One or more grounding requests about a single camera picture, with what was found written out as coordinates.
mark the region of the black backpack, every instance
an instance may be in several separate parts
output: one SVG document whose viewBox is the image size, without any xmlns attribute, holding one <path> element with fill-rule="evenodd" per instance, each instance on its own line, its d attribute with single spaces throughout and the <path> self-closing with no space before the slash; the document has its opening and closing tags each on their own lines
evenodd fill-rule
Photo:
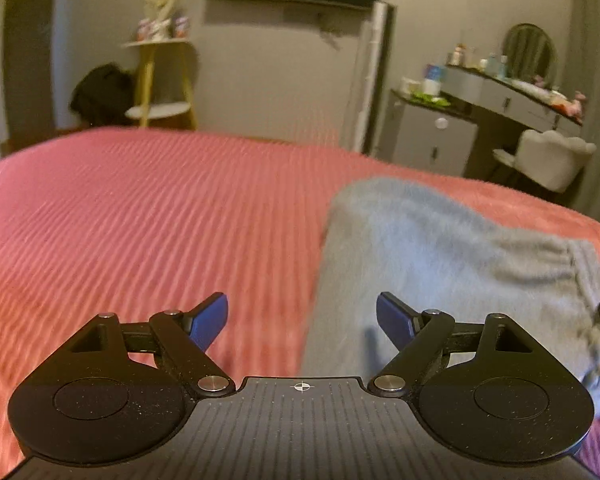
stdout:
<svg viewBox="0 0 600 480">
<path fill-rule="evenodd" d="M 114 64 L 94 68 L 78 83 L 69 104 L 90 126 L 127 125 L 125 112 L 134 105 L 134 81 Z"/>
</svg>

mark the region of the bed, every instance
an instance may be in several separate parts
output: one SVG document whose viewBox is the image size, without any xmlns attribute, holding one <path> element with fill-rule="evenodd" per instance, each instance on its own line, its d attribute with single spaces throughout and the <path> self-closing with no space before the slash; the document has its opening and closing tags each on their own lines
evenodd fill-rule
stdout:
<svg viewBox="0 0 600 480">
<path fill-rule="evenodd" d="M 600 224 L 514 190 L 333 148 L 105 128 L 0 162 L 0 478 L 20 459 L 14 387 L 99 312 L 123 322 L 227 293 L 209 354 L 239 383 L 298 372 L 330 199 L 376 175 L 432 186 L 506 226 Z M 600 475 L 600 421 L 580 452 Z"/>
</svg>

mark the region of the chair seat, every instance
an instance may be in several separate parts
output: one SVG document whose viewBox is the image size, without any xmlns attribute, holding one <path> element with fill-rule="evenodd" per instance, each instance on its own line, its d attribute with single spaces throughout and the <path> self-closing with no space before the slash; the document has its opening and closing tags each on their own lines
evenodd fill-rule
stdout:
<svg viewBox="0 0 600 480">
<path fill-rule="evenodd" d="M 493 150 L 493 158 L 495 158 L 500 164 L 504 164 L 510 168 L 513 168 L 514 160 L 516 160 L 514 155 L 511 155 L 504 150 Z"/>
</svg>

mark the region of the ribbed gray surface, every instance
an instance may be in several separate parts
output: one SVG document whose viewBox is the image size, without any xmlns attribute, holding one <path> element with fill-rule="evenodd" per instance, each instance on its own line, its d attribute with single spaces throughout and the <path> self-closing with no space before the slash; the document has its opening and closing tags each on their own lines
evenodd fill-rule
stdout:
<svg viewBox="0 0 600 480">
<path fill-rule="evenodd" d="M 311 386 L 298 391 L 295 384 Z M 204 400 L 179 434 L 153 452 L 102 468 L 32 459 L 14 480 L 413 479 L 591 480 L 576 461 L 502 468 L 434 441 L 401 400 L 372 396 L 352 379 L 258 379 Z"/>
</svg>

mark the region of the chair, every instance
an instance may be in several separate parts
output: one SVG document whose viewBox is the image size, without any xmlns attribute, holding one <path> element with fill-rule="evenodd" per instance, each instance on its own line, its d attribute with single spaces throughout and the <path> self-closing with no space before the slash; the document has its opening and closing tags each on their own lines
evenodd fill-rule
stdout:
<svg viewBox="0 0 600 480">
<path fill-rule="evenodd" d="M 515 155 L 493 150 L 493 157 L 499 165 L 490 179 L 502 164 L 549 191 L 563 193 L 595 151 L 595 144 L 579 137 L 563 137 L 554 130 L 543 134 L 526 130 L 520 137 Z"/>
</svg>

